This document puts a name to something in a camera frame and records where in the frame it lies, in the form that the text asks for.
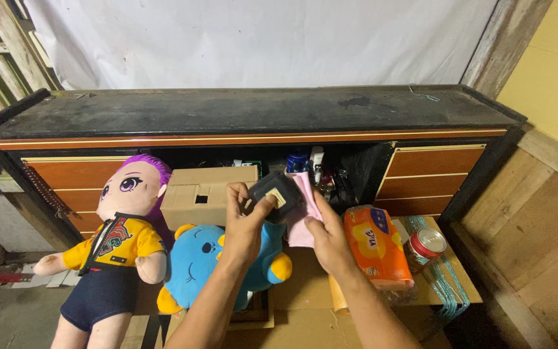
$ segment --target black case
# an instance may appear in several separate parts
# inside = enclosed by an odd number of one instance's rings
[[[273,190],[277,190],[279,193],[279,196],[274,193],[277,203],[280,204],[284,201],[284,204],[280,208],[270,211],[266,220],[271,223],[279,223],[290,211],[303,205],[303,197],[294,181],[285,177],[281,172],[272,172],[259,180],[249,189],[249,196],[254,203],[257,203]]]

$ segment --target purple eye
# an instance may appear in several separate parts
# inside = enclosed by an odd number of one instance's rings
[[[131,191],[133,190],[139,183],[143,182],[139,177],[130,177],[124,179],[122,183],[120,183],[120,190],[121,191]]]
[[[102,194],[100,195],[100,200],[103,200],[105,198],[105,196],[107,196],[107,194],[109,193],[109,186],[106,186],[103,190],[102,190]]]

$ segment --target can lid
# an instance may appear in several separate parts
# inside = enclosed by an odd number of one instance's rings
[[[417,231],[417,238],[423,247],[434,253],[442,253],[447,248],[447,242],[443,234],[432,228],[420,228]]]

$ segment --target cabinet door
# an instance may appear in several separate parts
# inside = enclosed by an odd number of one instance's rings
[[[484,148],[485,144],[396,148],[373,205],[392,216],[438,218]]]
[[[33,166],[68,207],[79,217],[70,222],[89,238],[102,224],[96,214],[100,193],[107,180],[129,156],[66,156],[23,158]]]

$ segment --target white cloth backdrop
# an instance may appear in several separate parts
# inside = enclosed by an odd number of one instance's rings
[[[496,0],[25,0],[67,90],[456,84]]]

